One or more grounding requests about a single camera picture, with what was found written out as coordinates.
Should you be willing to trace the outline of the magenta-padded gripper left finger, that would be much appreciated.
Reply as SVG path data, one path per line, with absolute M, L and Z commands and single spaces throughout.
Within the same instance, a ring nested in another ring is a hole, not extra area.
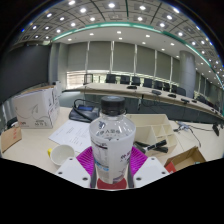
M 77 157 L 69 157 L 56 171 L 56 175 L 84 188 L 95 188 L 97 174 L 92 148 L 88 147 Z

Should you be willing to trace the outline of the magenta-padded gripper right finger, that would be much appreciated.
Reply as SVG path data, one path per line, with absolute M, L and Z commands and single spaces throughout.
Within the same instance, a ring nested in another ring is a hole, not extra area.
M 168 174 L 156 157 L 147 157 L 137 148 L 132 148 L 128 167 L 129 188 L 143 187 Z

